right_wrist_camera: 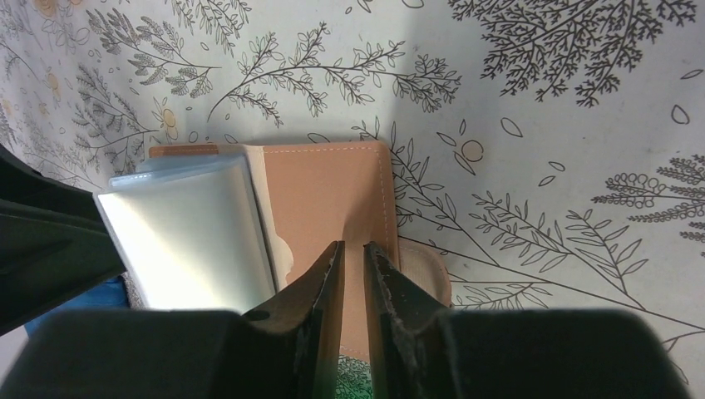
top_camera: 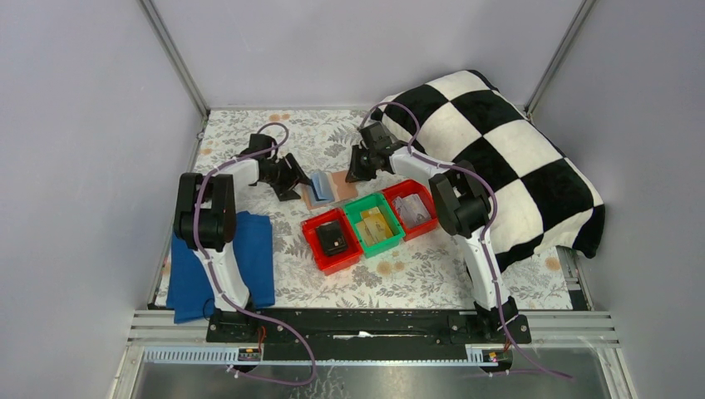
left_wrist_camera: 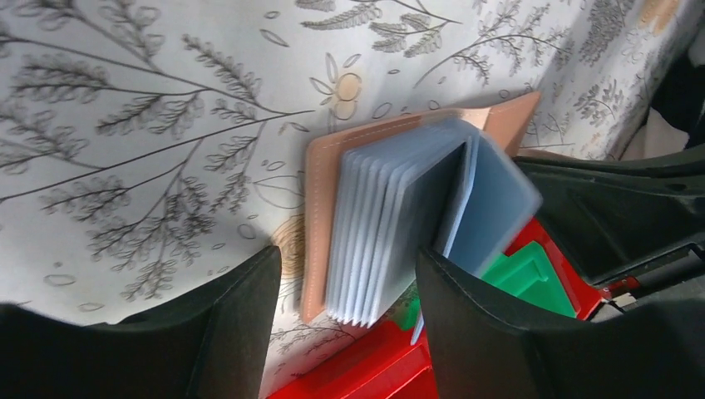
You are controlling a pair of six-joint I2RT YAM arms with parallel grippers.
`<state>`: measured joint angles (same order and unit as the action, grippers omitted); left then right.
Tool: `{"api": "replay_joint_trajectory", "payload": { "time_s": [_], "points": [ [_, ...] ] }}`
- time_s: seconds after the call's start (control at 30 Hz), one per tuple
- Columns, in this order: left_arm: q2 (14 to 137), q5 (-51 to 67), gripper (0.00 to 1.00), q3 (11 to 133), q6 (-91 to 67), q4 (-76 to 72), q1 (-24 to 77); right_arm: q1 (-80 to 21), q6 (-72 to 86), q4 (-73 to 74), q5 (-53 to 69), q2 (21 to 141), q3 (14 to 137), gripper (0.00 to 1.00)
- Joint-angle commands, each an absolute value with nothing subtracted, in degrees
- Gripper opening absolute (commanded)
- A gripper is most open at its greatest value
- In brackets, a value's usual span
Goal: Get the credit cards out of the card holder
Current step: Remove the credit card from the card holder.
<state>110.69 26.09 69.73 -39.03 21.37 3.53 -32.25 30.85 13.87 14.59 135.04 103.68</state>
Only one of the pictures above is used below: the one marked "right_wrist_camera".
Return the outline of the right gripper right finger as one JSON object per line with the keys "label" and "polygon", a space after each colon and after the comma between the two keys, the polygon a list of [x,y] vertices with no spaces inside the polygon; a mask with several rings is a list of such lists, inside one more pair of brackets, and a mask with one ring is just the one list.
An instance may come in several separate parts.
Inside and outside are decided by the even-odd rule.
{"label": "right gripper right finger", "polygon": [[364,248],[367,329],[377,398],[685,398],[660,342],[608,309],[448,308]]}

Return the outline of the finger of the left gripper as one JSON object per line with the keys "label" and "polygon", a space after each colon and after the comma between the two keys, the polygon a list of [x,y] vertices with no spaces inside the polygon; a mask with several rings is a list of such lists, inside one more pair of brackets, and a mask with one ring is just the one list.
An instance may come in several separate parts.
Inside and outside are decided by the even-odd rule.
{"label": "finger of the left gripper", "polygon": [[101,223],[92,193],[45,177],[1,146],[1,199]]}
{"label": "finger of the left gripper", "polygon": [[125,271],[99,219],[1,202],[1,334]]}

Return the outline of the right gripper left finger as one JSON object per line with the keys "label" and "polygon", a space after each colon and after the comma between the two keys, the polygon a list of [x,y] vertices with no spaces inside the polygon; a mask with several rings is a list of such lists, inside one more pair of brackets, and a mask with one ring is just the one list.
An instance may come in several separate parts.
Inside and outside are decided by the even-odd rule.
{"label": "right gripper left finger", "polygon": [[51,316],[4,398],[332,398],[345,244],[247,313],[71,310]]}

